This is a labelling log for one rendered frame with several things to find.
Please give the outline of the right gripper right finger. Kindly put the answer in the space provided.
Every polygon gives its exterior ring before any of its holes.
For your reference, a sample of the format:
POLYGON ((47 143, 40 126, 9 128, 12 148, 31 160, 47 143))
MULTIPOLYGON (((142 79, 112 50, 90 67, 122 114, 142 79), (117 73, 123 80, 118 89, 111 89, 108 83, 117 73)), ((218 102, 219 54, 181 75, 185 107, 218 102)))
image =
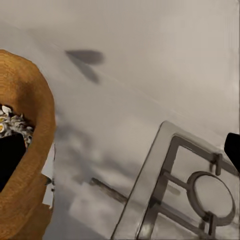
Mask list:
POLYGON ((240 134, 228 133, 225 138, 224 152, 240 172, 240 134))

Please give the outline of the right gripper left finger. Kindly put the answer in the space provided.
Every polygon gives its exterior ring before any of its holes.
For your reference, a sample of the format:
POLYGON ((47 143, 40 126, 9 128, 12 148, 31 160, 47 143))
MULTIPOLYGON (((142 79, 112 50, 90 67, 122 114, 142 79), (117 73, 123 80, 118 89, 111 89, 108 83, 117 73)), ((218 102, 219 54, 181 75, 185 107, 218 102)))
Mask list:
POLYGON ((21 132, 0 138, 0 193, 26 151, 27 143, 21 132))

